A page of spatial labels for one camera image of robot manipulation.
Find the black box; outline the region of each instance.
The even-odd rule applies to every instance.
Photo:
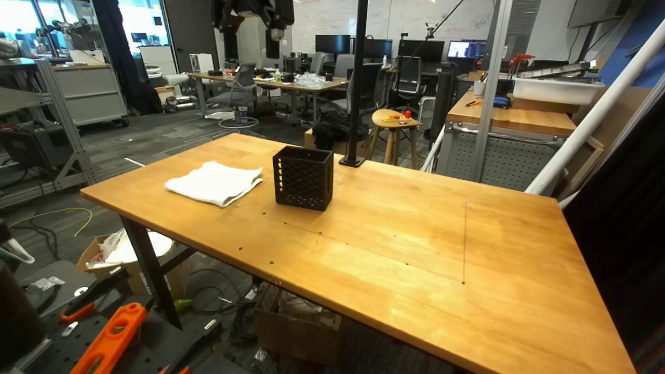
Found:
[[[332,152],[282,147],[272,156],[274,200],[327,210],[332,200]]]

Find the stool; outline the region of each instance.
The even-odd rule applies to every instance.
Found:
[[[411,142],[411,164],[413,164],[413,167],[417,167],[416,128],[420,126],[420,121],[408,118],[405,115],[391,109],[391,107],[380,107],[372,115],[372,123],[374,123],[374,130],[372,130],[372,142],[370,142],[367,157],[369,159],[372,157],[378,135],[383,130],[388,130],[385,161],[398,164],[400,142],[409,138]]]
[[[367,153],[367,142],[363,138],[356,142],[356,145],[358,145],[358,153],[362,153],[362,152]],[[307,128],[303,133],[303,147],[317,150],[314,130],[311,128]],[[335,153],[348,153],[348,147],[350,147],[350,142],[335,142],[332,144],[332,152]]]

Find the cardboard box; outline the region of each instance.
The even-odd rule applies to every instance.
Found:
[[[335,316],[332,324],[314,321],[303,316],[278,311],[278,287],[267,287],[256,307],[256,335],[262,348],[303,362],[335,366],[342,339],[343,318]]]
[[[98,277],[98,278],[104,278],[108,274],[111,267],[89,267],[86,261],[91,261],[93,257],[101,257],[102,251],[101,251],[101,242],[104,242],[106,237],[96,237],[86,250],[84,253],[79,255],[78,260],[78,267]],[[141,272],[141,266],[137,261],[132,261],[132,264],[123,264],[129,272],[129,290],[135,292],[135,295],[150,295],[150,288],[148,288],[148,283],[145,283],[145,277]],[[181,298],[186,295],[186,287],[183,287],[183,277],[186,277],[186,269],[183,266],[174,266],[166,277],[166,284],[171,288],[171,297],[172,298]]]

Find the workbench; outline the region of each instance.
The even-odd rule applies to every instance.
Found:
[[[335,161],[325,211],[280,206],[282,147],[226,135],[82,189],[123,217],[174,324],[148,228],[473,372],[635,372],[556,200]],[[264,180],[229,207],[166,191],[208,159],[262,167]]]

